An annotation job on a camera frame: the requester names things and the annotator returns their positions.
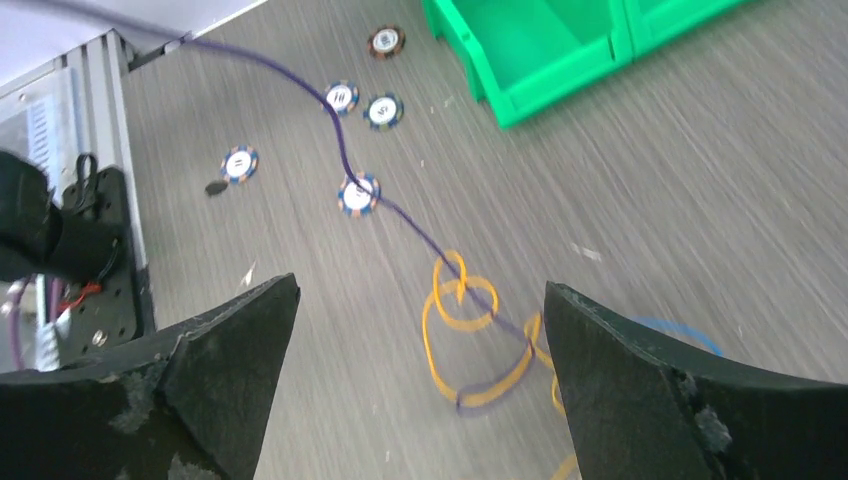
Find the laminate floor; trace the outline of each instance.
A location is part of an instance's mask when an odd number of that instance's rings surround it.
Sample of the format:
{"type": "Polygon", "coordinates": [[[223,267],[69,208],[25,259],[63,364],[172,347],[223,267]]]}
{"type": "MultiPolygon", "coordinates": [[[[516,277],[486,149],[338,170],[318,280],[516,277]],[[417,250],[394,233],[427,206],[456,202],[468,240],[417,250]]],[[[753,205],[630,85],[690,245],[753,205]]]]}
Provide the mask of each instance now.
{"type": "MultiPolygon", "coordinates": [[[[628,316],[684,322],[730,358],[848,381],[848,5],[744,7],[500,131],[413,0],[272,1],[213,32],[323,88],[391,90],[400,125],[343,120],[354,168],[416,218],[523,323],[546,280],[628,316]],[[403,53],[368,56],[384,23],[403,53]]],[[[545,480],[570,452],[550,373],[486,415],[458,418],[420,338],[434,255],[385,208],[349,219],[330,119],[262,68],[181,48],[125,81],[160,326],[294,272],[303,288],[258,479],[545,480]],[[222,152],[256,176],[216,198],[222,152]]],[[[458,310],[449,304],[449,308],[458,310]]],[[[433,319],[455,384],[521,344],[433,319]]]]}

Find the poker chip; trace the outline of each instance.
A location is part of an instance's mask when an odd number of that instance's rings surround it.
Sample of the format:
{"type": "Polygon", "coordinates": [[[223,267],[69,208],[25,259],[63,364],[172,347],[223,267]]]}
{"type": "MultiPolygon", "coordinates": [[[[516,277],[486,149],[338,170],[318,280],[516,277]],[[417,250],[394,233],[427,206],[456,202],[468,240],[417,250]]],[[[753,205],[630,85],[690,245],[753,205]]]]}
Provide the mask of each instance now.
{"type": "MultiPolygon", "coordinates": [[[[324,90],[324,98],[327,100],[333,109],[339,115],[347,115],[359,103],[359,88],[353,82],[340,80],[329,85],[324,90]]],[[[321,105],[321,108],[326,111],[327,108],[321,105]]]]}
{"type": "Polygon", "coordinates": [[[394,57],[406,43],[406,34],[397,25],[383,25],[368,37],[368,53],[372,57],[387,60],[394,57]]]}
{"type": "Polygon", "coordinates": [[[362,117],[373,130],[394,128],[403,118],[403,102],[390,92],[378,95],[368,102],[362,117]]]}
{"type": "Polygon", "coordinates": [[[259,154],[253,147],[239,145],[233,147],[221,162],[221,176],[230,183],[244,183],[256,173],[259,166],[259,154]]]}
{"type": "Polygon", "coordinates": [[[377,206],[380,198],[380,182],[370,173],[356,174],[362,188],[345,178],[339,187],[339,209],[351,217],[368,215],[377,206]]]}

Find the green plastic bin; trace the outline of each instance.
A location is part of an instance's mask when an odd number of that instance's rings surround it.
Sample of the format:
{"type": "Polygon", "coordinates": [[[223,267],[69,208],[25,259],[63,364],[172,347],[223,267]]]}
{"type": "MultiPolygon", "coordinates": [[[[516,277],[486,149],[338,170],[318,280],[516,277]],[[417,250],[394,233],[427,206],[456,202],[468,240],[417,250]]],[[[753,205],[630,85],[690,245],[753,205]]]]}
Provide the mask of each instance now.
{"type": "Polygon", "coordinates": [[[511,127],[633,60],[622,0],[423,0],[476,101],[511,127]]]}
{"type": "Polygon", "coordinates": [[[635,56],[644,55],[748,0],[624,0],[635,56]]]}

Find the small black object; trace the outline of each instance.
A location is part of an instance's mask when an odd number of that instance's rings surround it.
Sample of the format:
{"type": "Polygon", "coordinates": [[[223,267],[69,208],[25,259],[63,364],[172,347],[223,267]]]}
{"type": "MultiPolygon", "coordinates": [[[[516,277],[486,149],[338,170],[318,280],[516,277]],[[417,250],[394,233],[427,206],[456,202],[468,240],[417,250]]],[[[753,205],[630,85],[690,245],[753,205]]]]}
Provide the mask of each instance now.
{"type": "Polygon", "coordinates": [[[206,195],[210,197],[214,197],[215,195],[220,195],[227,187],[230,186],[229,182],[225,182],[223,180],[215,180],[209,185],[206,185],[206,195]]]}
{"type": "Polygon", "coordinates": [[[545,330],[583,478],[848,478],[848,386],[727,360],[549,282],[545,330]]]}
{"type": "Polygon", "coordinates": [[[251,480],[299,301],[276,277],[61,370],[0,375],[3,478],[251,480]]]}

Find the purple wire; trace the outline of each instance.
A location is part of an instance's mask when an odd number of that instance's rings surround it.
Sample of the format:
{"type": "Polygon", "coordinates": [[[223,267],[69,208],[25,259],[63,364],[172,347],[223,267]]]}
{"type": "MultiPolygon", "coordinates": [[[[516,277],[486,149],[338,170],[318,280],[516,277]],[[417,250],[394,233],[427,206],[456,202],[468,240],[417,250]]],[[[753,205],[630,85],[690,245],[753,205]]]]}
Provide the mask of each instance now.
{"type": "MultiPolygon", "coordinates": [[[[223,43],[207,41],[207,40],[200,40],[200,39],[197,39],[197,38],[190,38],[188,34],[183,34],[183,33],[180,33],[180,32],[175,32],[175,31],[169,30],[169,29],[164,29],[164,28],[161,28],[161,27],[149,24],[149,23],[145,23],[145,22],[139,22],[137,20],[130,19],[130,18],[127,18],[127,17],[122,16],[122,15],[114,14],[114,13],[111,13],[111,12],[106,12],[106,11],[98,9],[98,8],[89,7],[87,5],[81,5],[81,4],[72,3],[72,2],[65,2],[65,1],[59,2],[59,1],[56,1],[56,0],[36,0],[36,2],[33,2],[33,1],[26,2],[26,4],[28,4],[28,5],[32,5],[33,3],[40,3],[42,6],[51,6],[53,8],[59,8],[59,9],[62,9],[64,11],[70,11],[71,13],[74,13],[74,14],[77,14],[77,15],[83,15],[83,16],[87,16],[87,17],[90,17],[90,18],[98,19],[98,20],[107,22],[110,25],[114,25],[114,26],[123,26],[125,28],[135,30],[135,31],[140,32],[140,33],[145,33],[145,34],[149,34],[149,35],[156,36],[156,37],[162,37],[162,38],[165,38],[165,39],[168,39],[168,40],[171,40],[171,41],[180,41],[180,42],[183,42],[187,45],[193,45],[195,47],[198,47],[198,48],[201,48],[201,49],[204,49],[204,50],[217,52],[217,53],[223,53],[223,54],[239,57],[239,58],[242,58],[242,59],[245,59],[245,60],[250,60],[252,62],[255,62],[259,65],[262,65],[262,66],[264,66],[268,69],[271,69],[271,70],[283,75],[289,81],[291,81],[292,83],[295,83],[301,89],[306,91],[309,95],[314,97],[318,102],[320,102],[324,106],[324,108],[327,110],[327,112],[330,113],[330,119],[333,121],[333,127],[335,128],[335,131],[336,131],[336,140],[337,140],[338,145],[339,145],[339,155],[340,155],[340,158],[341,158],[342,168],[345,171],[345,175],[347,175],[347,177],[350,179],[350,181],[353,184],[355,184],[357,187],[360,187],[362,190],[364,190],[366,192],[368,191],[368,189],[363,188],[362,184],[359,183],[359,179],[356,178],[356,175],[353,172],[353,168],[350,165],[350,160],[348,160],[348,156],[347,156],[347,145],[346,145],[345,140],[344,140],[344,133],[342,131],[341,121],[339,120],[339,116],[336,113],[335,109],[332,107],[332,105],[330,105],[327,102],[327,99],[324,98],[324,96],[320,92],[318,92],[318,90],[313,88],[305,80],[300,78],[298,75],[296,75],[294,72],[292,72],[291,70],[289,70],[288,68],[286,68],[282,64],[280,64],[280,63],[278,63],[278,62],[276,62],[276,61],[274,61],[274,60],[272,60],[272,59],[270,59],[270,58],[268,58],[268,57],[266,57],[262,54],[259,54],[255,51],[252,51],[252,50],[248,50],[246,48],[237,47],[235,45],[227,45],[227,44],[223,44],[223,43]]],[[[418,236],[421,237],[422,240],[424,240],[424,242],[427,244],[427,246],[429,246],[430,249],[432,249],[442,259],[442,261],[445,263],[445,265],[448,267],[448,269],[454,275],[454,277],[459,278],[459,269],[457,269],[457,267],[455,265],[453,265],[448,260],[447,255],[445,254],[444,250],[441,247],[439,247],[439,245],[436,243],[436,241],[427,232],[425,232],[424,229],[421,228],[421,226],[419,226],[418,223],[415,222],[415,220],[413,220],[412,217],[400,207],[400,205],[398,205],[397,203],[393,202],[392,200],[389,200],[388,198],[385,198],[385,197],[382,197],[382,196],[378,197],[377,200],[380,203],[384,204],[386,207],[388,207],[390,210],[392,210],[396,214],[398,214],[406,222],[406,224],[409,225],[409,227],[411,227],[415,231],[415,233],[417,233],[418,236]]],[[[474,303],[477,304],[478,307],[489,312],[492,315],[493,321],[496,325],[501,327],[504,331],[506,331],[510,335],[512,335],[512,336],[516,337],[517,339],[519,339],[520,341],[524,342],[525,345],[528,346],[531,349],[531,352],[535,356],[535,349],[533,348],[532,343],[530,342],[529,339],[527,339],[524,336],[524,333],[521,331],[520,328],[518,328],[517,326],[513,325],[512,323],[504,320],[503,318],[501,318],[500,316],[495,314],[492,311],[491,305],[488,305],[487,302],[480,295],[478,295],[473,289],[468,290],[468,296],[471,297],[471,299],[474,301],[474,303]]],[[[516,361],[516,365],[520,361],[521,361],[521,357],[519,357],[519,360],[516,361]]],[[[514,385],[512,385],[508,389],[508,391],[512,390],[516,386],[518,386],[518,384],[521,383],[521,380],[526,376],[526,373],[529,370],[530,370],[529,368],[527,370],[525,370],[525,372],[519,378],[519,381],[516,382],[514,385]]],[[[492,385],[496,384],[500,379],[509,375],[509,373],[511,371],[512,370],[506,371],[505,373],[500,375],[498,377],[498,379],[495,379],[492,382],[488,382],[485,385],[491,387],[492,385]]],[[[474,387],[466,387],[464,389],[460,389],[460,392],[457,394],[457,410],[460,413],[463,410],[462,398],[461,397],[468,392],[469,388],[473,388],[474,390],[485,390],[485,387],[482,387],[481,385],[477,385],[477,386],[474,386],[474,387]]]]}
{"type": "Polygon", "coordinates": [[[21,351],[21,301],[23,301],[27,285],[29,285],[31,280],[31,278],[21,280],[21,288],[16,292],[10,291],[9,293],[12,310],[6,318],[9,321],[9,344],[12,350],[12,360],[15,362],[15,368],[17,370],[26,368],[26,365],[24,365],[24,355],[21,351]]]}
{"type": "Polygon", "coordinates": [[[56,323],[59,318],[59,299],[62,297],[62,282],[54,278],[50,282],[50,301],[47,304],[47,322],[56,323]]]}

